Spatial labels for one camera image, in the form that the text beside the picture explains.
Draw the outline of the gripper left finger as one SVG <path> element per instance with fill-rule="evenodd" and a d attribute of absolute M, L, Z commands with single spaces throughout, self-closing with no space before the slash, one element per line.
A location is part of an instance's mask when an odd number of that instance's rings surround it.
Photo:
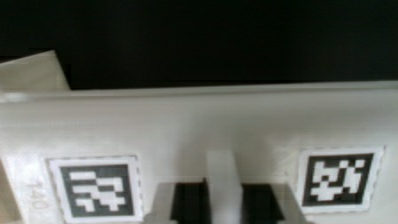
<path fill-rule="evenodd" d="M 209 182 L 178 183 L 175 188 L 171 220 L 178 224 L 210 224 Z"/>

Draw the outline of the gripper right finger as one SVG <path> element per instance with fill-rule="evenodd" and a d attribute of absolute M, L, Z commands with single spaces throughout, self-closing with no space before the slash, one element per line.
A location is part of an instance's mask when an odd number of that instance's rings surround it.
<path fill-rule="evenodd" d="M 278 198 L 269 184 L 244 185 L 244 224 L 278 224 L 285 220 Z"/>

